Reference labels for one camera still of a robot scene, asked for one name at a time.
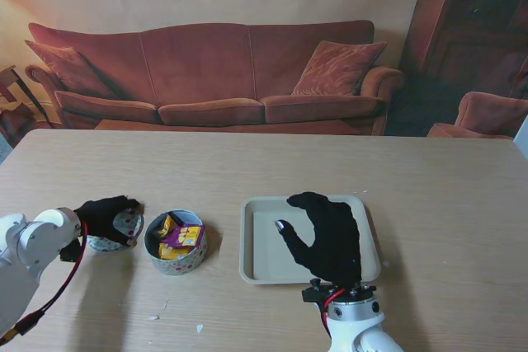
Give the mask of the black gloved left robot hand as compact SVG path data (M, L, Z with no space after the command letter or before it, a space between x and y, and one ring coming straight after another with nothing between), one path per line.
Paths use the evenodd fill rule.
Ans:
M89 200L75 209L74 213L87 225L88 236L104 237L122 246L131 246L134 243L133 238L118 231L113 222L123 211L134 210L139 213L143 209L144 206L138 200L119 195L95 201Z

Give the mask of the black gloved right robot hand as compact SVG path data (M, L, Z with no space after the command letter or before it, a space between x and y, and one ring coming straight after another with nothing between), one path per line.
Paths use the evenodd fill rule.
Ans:
M351 288L361 281L360 233L350 205L325 195L304 192L286 202L308 215L314 241L307 245L285 220L277 227L295 262L312 275L337 287Z

